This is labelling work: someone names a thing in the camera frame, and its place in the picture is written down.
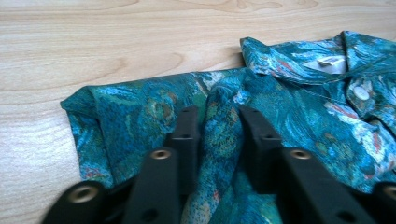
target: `teal fabric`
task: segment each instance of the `teal fabric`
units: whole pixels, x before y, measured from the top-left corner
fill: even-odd
[[[237,107],[247,105],[272,123],[284,147],[311,151],[342,183],[369,192],[378,181],[396,182],[394,42],[343,32],[275,46],[248,37],[241,48],[247,67],[88,86],[63,101],[82,179],[111,188],[135,176],[174,130],[177,113],[197,105],[204,156],[182,222],[280,223],[275,196],[256,194],[238,165]],[[338,55],[346,56],[344,74],[304,66]]]

